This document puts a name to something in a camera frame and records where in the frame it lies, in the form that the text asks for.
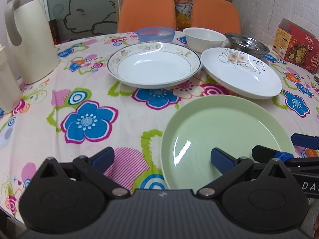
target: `stainless steel bowl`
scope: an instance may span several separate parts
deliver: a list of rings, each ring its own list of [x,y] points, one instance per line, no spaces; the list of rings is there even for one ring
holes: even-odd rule
[[[226,33],[225,36],[229,41],[230,48],[245,52],[259,59],[263,54],[270,52],[267,46],[251,37],[237,33]]]

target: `white plate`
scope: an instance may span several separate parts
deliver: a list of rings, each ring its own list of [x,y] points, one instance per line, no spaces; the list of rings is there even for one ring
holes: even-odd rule
[[[199,56],[187,47],[152,41],[120,49],[110,57],[107,68],[122,83],[158,89],[188,80],[200,64]]]
[[[210,48],[201,59],[213,79],[242,96],[269,99],[281,92],[275,71],[252,55],[230,48]]]

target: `white pitcher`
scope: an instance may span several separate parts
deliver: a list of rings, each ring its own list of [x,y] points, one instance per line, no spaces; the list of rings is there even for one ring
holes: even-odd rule
[[[8,0],[4,20],[23,82],[34,83],[52,72],[59,58],[40,1]]]

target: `dining table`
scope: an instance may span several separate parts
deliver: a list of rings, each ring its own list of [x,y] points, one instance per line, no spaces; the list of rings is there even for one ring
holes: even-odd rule
[[[138,42],[136,32],[130,32],[59,44],[56,69],[34,84],[22,82],[19,105],[8,114],[0,110],[0,208],[8,215],[23,222],[20,197],[47,157],[71,162],[106,147],[114,149],[115,158],[104,175],[131,193],[137,188],[167,189],[160,150],[170,118],[202,96],[239,96],[211,78],[204,66],[191,79],[169,88],[120,83],[109,73],[108,59]],[[187,46],[183,32],[176,32],[173,43]],[[288,136],[318,135],[319,84],[314,74],[282,60],[269,48],[263,61],[280,77],[282,91],[271,99],[249,100],[267,110]],[[295,146],[295,151],[299,157],[318,156],[309,148]],[[311,234],[318,208],[315,200],[309,204],[303,229]]]

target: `frosted glass door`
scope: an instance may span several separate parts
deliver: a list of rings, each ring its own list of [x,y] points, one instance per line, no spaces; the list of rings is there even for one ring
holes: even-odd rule
[[[47,0],[61,40],[116,33],[115,0]]]

